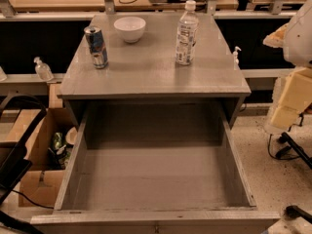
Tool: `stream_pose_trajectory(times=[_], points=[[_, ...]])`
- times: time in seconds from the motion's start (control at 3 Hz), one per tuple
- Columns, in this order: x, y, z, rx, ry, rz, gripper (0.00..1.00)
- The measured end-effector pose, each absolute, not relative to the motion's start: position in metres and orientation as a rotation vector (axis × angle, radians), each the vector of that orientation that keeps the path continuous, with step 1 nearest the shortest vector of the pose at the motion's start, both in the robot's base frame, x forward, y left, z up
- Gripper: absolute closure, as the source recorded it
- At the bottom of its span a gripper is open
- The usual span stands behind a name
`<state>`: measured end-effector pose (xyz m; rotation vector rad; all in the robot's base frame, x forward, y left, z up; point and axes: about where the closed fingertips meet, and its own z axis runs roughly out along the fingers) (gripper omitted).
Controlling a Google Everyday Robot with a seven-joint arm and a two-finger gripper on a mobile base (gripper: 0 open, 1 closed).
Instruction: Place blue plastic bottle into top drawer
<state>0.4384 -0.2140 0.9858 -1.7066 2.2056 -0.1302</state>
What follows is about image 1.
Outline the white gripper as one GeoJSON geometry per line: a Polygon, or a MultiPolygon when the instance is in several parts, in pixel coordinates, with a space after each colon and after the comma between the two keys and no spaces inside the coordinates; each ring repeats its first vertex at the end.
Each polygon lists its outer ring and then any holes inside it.
{"type": "Polygon", "coordinates": [[[312,103],[312,70],[297,67],[286,77],[286,85],[279,99],[281,106],[273,106],[269,113],[269,124],[287,130],[312,103]]]}

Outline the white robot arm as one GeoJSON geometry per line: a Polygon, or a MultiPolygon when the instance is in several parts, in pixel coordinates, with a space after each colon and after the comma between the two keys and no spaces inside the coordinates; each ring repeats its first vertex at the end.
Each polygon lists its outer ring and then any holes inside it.
{"type": "Polygon", "coordinates": [[[288,23],[269,34],[263,44],[282,48],[284,59],[295,66],[290,74],[276,80],[273,89],[264,129],[278,134],[312,104],[312,0],[307,0],[288,23]]]}

